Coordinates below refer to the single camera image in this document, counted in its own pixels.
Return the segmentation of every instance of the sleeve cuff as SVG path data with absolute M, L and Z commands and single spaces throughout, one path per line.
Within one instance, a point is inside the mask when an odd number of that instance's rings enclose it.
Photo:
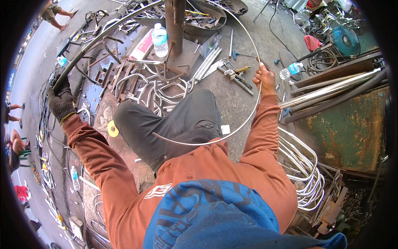
M 83 125 L 84 123 L 80 117 L 77 114 L 74 114 L 64 121 L 62 128 L 68 136 L 68 139 L 70 139 Z

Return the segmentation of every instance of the plastic bottle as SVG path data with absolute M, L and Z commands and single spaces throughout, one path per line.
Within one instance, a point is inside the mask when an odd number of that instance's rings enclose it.
M 282 71 L 280 71 L 279 77 L 285 80 L 290 76 L 297 74 L 300 71 L 300 67 L 302 67 L 301 62 L 295 62 L 293 64 L 290 64 L 287 68 L 282 69 Z
M 165 57 L 168 52 L 166 29 L 161 24 L 155 24 L 152 30 L 152 42 L 157 57 Z
M 79 183 L 79 179 L 78 179 L 78 176 L 77 176 L 77 171 L 74 168 L 74 166 L 72 166 L 72 168 L 70 169 L 70 176 L 72 178 L 73 188 L 75 189 L 75 191 L 79 191 L 80 190 L 80 183 Z
M 68 60 L 63 56 L 59 56 L 59 57 L 57 57 L 57 61 L 60 64 L 60 66 L 63 67 L 66 65 Z

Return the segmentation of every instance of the foot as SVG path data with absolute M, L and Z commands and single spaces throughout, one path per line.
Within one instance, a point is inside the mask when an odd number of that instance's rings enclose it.
M 62 32 L 64 29 L 66 29 L 69 26 L 69 24 L 62 25 L 61 28 L 59 29 L 59 32 Z
M 72 12 L 72 15 L 70 15 L 69 17 L 72 19 L 72 17 L 76 14 L 78 10 L 75 10 L 74 12 Z

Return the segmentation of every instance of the plastic bag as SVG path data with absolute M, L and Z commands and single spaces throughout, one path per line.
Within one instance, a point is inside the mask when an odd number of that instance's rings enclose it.
M 218 47 L 221 37 L 221 35 L 215 33 L 205 43 L 203 43 L 203 45 L 200 46 L 199 52 L 203 59 L 205 59 L 213 49 Z
M 301 9 L 295 15 L 296 22 L 298 22 L 300 26 L 306 25 L 308 22 L 307 19 L 310 18 L 311 13 L 311 10 Z
M 339 2 L 344 11 L 349 11 L 351 9 L 352 2 L 350 0 L 337 0 L 337 2 Z

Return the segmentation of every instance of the bare hand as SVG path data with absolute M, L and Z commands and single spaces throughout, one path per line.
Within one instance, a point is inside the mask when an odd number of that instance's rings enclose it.
M 259 69 L 257 69 L 254 74 L 253 83 L 257 86 L 261 94 L 276 94 L 275 73 L 267 64 L 260 62 Z

